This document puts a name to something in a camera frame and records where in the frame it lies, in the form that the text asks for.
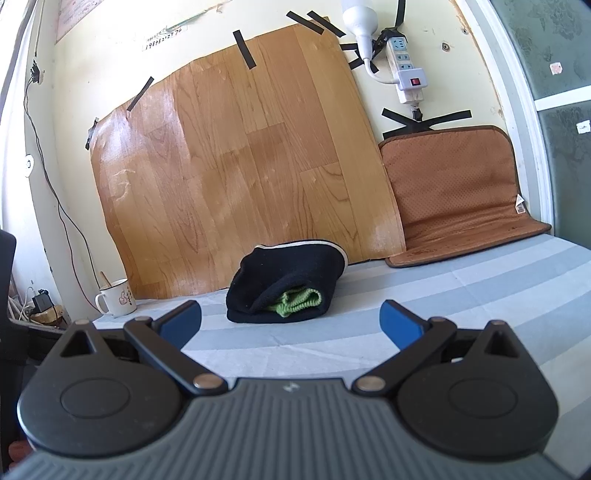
cream painted wall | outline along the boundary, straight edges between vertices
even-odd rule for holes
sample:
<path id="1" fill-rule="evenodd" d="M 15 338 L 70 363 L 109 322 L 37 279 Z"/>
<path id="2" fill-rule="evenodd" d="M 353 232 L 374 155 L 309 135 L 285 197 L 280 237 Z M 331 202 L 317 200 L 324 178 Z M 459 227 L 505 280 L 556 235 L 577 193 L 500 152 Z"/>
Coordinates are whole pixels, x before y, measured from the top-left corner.
<path id="1" fill-rule="evenodd" d="M 88 237 L 96 266 L 110 278 L 121 278 L 125 271 L 106 230 L 90 155 L 84 148 L 94 118 L 103 118 L 135 96 L 150 76 L 159 81 L 193 59 L 234 44 L 234 30 L 240 29 L 249 39 L 292 24 L 285 16 L 289 10 L 305 16 L 313 9 L 345 30 L 339 0 L 232 0 L 222 13 L 211 11 L 176 37 L 142 51 L 146 38 L 217 2 L 105 0 L 55 47 L 54 130 L 61 183 L 71 213 Z M 396 2 L 374 0 L 374 8 L 380 30 L 394 24 Z M 421 110 L 425 118 L 472 110 L 472 119 L 435 128 L 492 124 L 506 129 L 489 73 L 463 27 L 451 2 L 408 0 L 401 31 L 408 37 L 414 63 L 424 68 L 429 81 Z M 349 35 L 340 40 L 351 41 Z M 442 50 L 442 42 L 451 47 L 449 52 Z M 387 65 L 383 53 L 376 64 Z M 353 75 L 380 141 L 382 132 L 400 127 L 381 116 L 382 108 L 406 116 L 410 109 L 398 103 L 393 86 L 374 82 L 361 68 Z"/>

wood-pattern vinyl sheet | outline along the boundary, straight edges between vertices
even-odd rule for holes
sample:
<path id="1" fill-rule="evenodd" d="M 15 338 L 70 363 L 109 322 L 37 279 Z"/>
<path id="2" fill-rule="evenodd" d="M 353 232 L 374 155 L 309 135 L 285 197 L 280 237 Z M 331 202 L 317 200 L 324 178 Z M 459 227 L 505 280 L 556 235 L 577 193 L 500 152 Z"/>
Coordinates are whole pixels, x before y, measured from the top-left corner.
<path id="1" fill-rule="evenodd" d="M 293 25 L 153 84 L 95 129 L 105 221 L 138 298 L 225 288 L 258 244 L 405 250 L 396 200 L 334 35 Z"/>

mattress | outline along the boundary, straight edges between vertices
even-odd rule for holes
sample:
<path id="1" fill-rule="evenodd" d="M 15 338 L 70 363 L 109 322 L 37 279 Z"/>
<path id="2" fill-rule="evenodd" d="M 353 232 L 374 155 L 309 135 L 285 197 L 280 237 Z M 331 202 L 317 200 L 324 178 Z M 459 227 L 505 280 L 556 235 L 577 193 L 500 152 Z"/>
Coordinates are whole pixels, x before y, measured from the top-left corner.
<path id="1" fill-rule="evenodd" d="M 157 318 L 197 300 L 201 330 L 183 351 L 232 383 L 237 377 L 340 377 L 347 385 L 398 349 L 379 328 L 378 311 L 393 299 L 423 318 L 445 316 L 459 327 L 503 319 L 552 386 L 560 420 L 548 455 L 578 475 L 591 463 L 591 251 L 550 235 L 419 267 L 383 261 L 347 268 L 323 317 L 301 323 L 236 324 L 226 290 L 140 301 L 127 317 L 103 316 L 116 328 L 136 315 Z"/>

electrical cord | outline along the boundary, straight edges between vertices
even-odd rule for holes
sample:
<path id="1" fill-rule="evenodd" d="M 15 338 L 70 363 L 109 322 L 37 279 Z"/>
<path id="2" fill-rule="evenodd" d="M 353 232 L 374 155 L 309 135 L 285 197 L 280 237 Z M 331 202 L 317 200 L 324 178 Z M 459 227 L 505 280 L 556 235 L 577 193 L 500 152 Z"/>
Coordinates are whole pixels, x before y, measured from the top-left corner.
<path id="1" fill-rule="evenodd" d="M 18 313 L 19 308 L 16 305 L 16 301 L 13 300 L 12 298 L 8 297 L 8 313 L 10 313 L 10 317 L 13 319 L 13 321 L 17 321 L 17 318 L 14 316 L 15 313 Z"/>
<path id="2" fill-rule="evenodd" d="M 33 287 L 29 287 L 33 293 L 35 293 L 35 289 Z M 25 307 L 27 306 L 27 295 L 29 295 L 29 288 L 26 290 L 25 292 L 25 301 L 22 304 L 22 310 L 21 310 L 21 314 L 18 316 L 18 319 L 20 320 L 22 318 L 22 314 L 25 311 Z"/>
<path id="3" fill-rule="evenodd" d="M 373 78 L 376 82 L 385 83 L 386 85 L 394 85 L 396 83 L 400 83 L 400 80 L 396 77 L 396 75 L 391 79 L 385 79 L 379 77 L 374 72 L 371 71 L 371 59 L 363 59 L 363 64 L 365 65 L 365 70 L 367 71 L 368 75 Z"/>
<path id="4" fill-rule="evenodd" d="M 96 285 L 100 287 L 99 280 L 96 277 L 96 270 L 95 270 L 94 263 L 92 261 L 92 255 L 90 254 L 90 248 L 88 246 L 88 241 L 86 240 L 86 237 L 84 236 L 82 231 L 78 228 L 78 226 L 76 225 L 74 220 L 72 220 L 71 217 L 64 210 L 64 207 L 61 205 L 61 201 L 60 201 L 59 197 L 57 196 L 57 193 L 54 190 L 53 185 L 51 184 L 51 180 L 49 179 L 49 175 L 47 174 L 47 169 L 45 166 L 45 157 L 43 156 L 43 150 L 41 149 L 41 142 L 39 140 L 39 135 L 37 134 L 37 129 L 35 127 L 35 123 L 33 123 L 33 119 L 31 118 L 31 115 L 29 114 L 29 87 L 31 86 L 32 83 L 33 83 L 33 77 L 31 76 L 27 82 L 26 87 L 25 87 L 25 98 L 23 100 L 23 107 L 25 109 L 25 114 L 26 114 L 27 118 L 29 119 L 29 121 L 31 122 L 31 126 L 33 128 L 33 133 L 35 134 L 35 143 L 37 144 L 37 150 L 39 151 L 39 157 L 41 159 L 41 166 L 43 167 L 43 173 L 45 175 L 45 180 L 47 182 L 47 185 L 49 186 L 49 189 L 51 190 L 51 193 L 53 194 L 53 196 L 56 198 L 56 201 L 57 201 L 57 214 L 61 220 L 62 225 L 64 226 L 64 231 L 66 233 L 66 240 L 68 243 L 68 247 L 70 248 L 70 260 L 72 262 L 72 270 L 74 271 L 74 276 L 76 277 L 76 282 L 78 283 L 78 286 L 80 287 L 80 291 L 84 295 L 85 300 L 88 302 L 88 305 L 90 305 L 95 310 L 98 310 L 92 304 L 92 302 L 88 299 L 88 297 L 86 296 L 86 293 L 84 292 L 84 289 L 82 288 L 82 285 L 80 283 L 80 279 L 78 278 L 78 274 L 76 272 L 76 267 L 74 265 L 74 251 L 72 249 L 72 243 L 70 242 L 70 237 L 68 235 L 68 229 L 67 229 L 66 223 L 65 223 L 63 217 L 61 216 L 62 212 L 64 213 L 66 218 L 72 223 L 72 225 L 76 228 L 76 230 L 78 230 L 78 233 L 82 236 L 84 243 L 86 245 L 86 251 L 88 252 L 88 258 L 90 259 L 90 266 L 92 268 L 92 273 L 95 277 Z"/>

brown seat cushion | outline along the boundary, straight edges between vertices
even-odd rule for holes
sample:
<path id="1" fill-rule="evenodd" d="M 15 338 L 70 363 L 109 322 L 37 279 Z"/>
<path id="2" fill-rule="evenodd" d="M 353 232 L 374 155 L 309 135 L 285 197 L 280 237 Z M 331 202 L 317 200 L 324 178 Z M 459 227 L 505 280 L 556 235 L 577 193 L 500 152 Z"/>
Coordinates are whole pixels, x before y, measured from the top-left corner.
<path id="1" fill-rule="evenodd" d="M 407 246 L 387 259 L 391 267 L 444 260 L 551 228 L 517 213 L 513 147 L 497 127 L 401 135 L 380 150 Z"/>

